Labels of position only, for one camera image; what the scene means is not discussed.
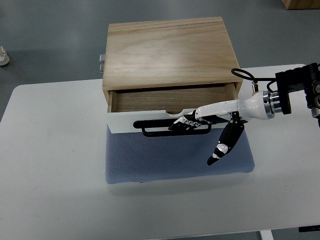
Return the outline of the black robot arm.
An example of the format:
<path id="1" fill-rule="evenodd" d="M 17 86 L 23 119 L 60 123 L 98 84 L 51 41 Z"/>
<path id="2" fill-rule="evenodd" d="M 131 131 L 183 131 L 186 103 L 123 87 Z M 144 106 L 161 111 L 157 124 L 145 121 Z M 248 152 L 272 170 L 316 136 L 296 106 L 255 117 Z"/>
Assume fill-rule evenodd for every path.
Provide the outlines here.
<path id="1" fill-rule="evenodd" d="M 302 67 L 277 72 L 275 77 L 254 77 L 250 72 L 233 68 L 231 73 L 239 78 L 251 81 L 253 94 L 258 93 L 258 83 L 267 82 L 262 92 L 262 101 L 266 116 L 273 118 L 275 113 L 292 113 L 289 94 L 304 91 L 307 108 L 312 117 L 320 119 L 320 65 L 311 63 Z"/>

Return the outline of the black white robotic hand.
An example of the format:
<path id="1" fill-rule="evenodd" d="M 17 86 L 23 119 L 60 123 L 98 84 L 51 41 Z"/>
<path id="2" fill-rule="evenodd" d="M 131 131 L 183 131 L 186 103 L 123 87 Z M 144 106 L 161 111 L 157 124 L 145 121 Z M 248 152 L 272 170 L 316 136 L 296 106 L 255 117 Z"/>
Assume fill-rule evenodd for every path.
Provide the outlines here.
<path id="1" fill-rule="evenodd" d="M 240 139 L 245 123 L 251 119 L 268 120 L 274 117 L 268 91 L 259 91 L 246 100 L 228 100 L 200 106 L 177 119 L 168 129 L 188 132 L 202 125 L 226 123 L 213 154 L 207 164 L 211 166 L 227 155 Z"/>

